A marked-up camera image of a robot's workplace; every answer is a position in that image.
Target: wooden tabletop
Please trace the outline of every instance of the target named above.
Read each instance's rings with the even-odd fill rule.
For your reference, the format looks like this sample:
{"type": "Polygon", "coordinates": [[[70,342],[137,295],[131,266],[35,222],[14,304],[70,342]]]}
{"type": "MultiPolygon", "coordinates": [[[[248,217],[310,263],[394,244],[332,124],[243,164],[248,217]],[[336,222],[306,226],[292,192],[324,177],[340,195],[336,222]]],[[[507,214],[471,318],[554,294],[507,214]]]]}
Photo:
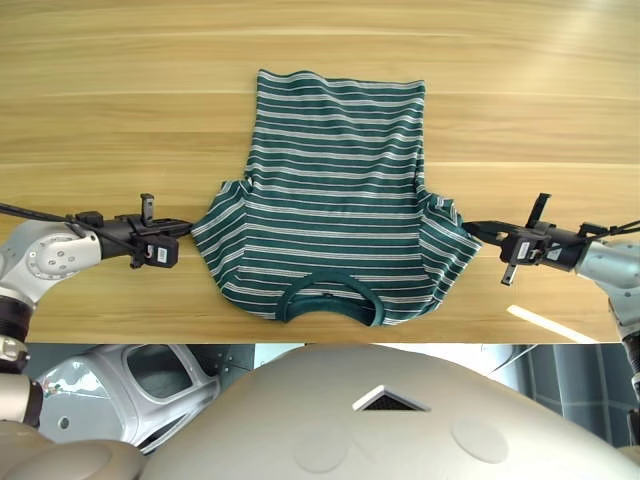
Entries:
{"type": "MultiPolygon", "coordinates": [[[[427,82],[426,183],[467,220],[621,224],[640,217],[636,0],[47,0],[0,5],[0,201],[64,214],[195,221],[242,176],[259,68],[427,82]]],[[[0,242],[19,220],[0,218],[0,242]]],[[[617,340],[590,281],[504,264],[485,246],[440,310],[367,329],[284,325],[218,293],[190,238],[172,270],[105,261],[49,292],[29,340],[86,343],[567,341],[515,304],[617,340]]]]}

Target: green and white striped shirt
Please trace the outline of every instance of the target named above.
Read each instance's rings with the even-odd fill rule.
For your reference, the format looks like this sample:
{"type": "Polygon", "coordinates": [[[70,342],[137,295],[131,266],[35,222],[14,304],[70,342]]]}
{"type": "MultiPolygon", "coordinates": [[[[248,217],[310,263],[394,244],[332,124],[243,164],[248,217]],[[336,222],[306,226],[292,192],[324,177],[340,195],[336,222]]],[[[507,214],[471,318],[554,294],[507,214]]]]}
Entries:
{"type": "Polygon", "coordinates": [[[424,82],[260,71],[245,179],[193,236],[222,294],[267,319],[396,324],[438,308],[479,244],[425,190],[424,82]]]}

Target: wooden table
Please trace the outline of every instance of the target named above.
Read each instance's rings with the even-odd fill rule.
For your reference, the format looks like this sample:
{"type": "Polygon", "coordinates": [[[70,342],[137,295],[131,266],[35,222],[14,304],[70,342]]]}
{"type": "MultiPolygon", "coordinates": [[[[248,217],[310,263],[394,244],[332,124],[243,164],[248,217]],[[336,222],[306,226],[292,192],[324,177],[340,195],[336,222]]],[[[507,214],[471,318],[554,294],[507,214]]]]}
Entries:
{"type": "MultiPolygon", "coordinates": [[[[258,68],[428,84],[427,185],[466,219],[640,217],[636,0],[47,0],[0,3],[0,201],[112,216],[156,195],[199,219],[241,178],[258,68]]],[[[0,239],[19,220],[0,219],[0,239]]],[[[486,246],[441,309],[367,329],[337,315],[289,325],[218,293],[190,239],[172,270],[115,259],[55,287],[36,342],[566,341],[506,312],[516,304],[617,340],[606,296],[548,268],[504,265],[486,246]]]]}

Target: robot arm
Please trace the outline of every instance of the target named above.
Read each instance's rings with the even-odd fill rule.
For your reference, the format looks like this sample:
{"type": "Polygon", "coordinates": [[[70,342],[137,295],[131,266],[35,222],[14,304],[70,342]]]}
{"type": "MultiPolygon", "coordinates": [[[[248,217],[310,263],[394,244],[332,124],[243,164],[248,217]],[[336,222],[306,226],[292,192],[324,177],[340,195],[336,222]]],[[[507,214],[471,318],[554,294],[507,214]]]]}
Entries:
{"type": "MultiPolygon", "coordinates": [[[[640,243],[602,240],[639,232],[640,220],[611,228],[584,223],[577,233],[562,230],[540,221],[550,196],[539,195],[524,227],[496,221],[469,222],[463,227],[480,240],[500,247],[500,260],[508,264],[502,278],[504,285],[511,285],[519,265],[543,264],[574,271],[604,290],[627,351],[633,372],[631,384],[640,402],[640,243]]],[[[640,443],[637,409],[629,413],[629,423],[636,443],[640,443]]]]}
{"type": "Polygon", "coordinates": [[[0,420],[37,426],[42,391],[21,375],[29,355],[25,339],[42,296],[54,285],[102,260],[131,256],[131,267],[173,267],[182,220],[153,219],[153,196],[143,194],[140,214],[104,220],[98,212],[54,215],[0,204],[0,213],[29,218],[0,245],[0,420]]]}

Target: black cable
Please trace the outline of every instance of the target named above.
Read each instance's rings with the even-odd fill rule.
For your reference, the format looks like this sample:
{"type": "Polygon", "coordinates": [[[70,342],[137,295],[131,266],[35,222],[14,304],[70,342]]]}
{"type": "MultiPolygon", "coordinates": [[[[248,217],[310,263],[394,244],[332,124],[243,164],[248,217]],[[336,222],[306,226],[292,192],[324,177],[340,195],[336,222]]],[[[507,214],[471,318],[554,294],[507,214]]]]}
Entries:
{"type": "Polygon", "coordinates": [[[35,210],[29,210],[27,208],[20,208],[14,205],[7,205],[6,203],[0,203],[0,213],[6,215],[12,215],[14,217],[27,218],[29,220],[40,220],[41,222],[64,222],[63,217],[57,215],[51,215],[49,213],[36,212],[35,210]]]}

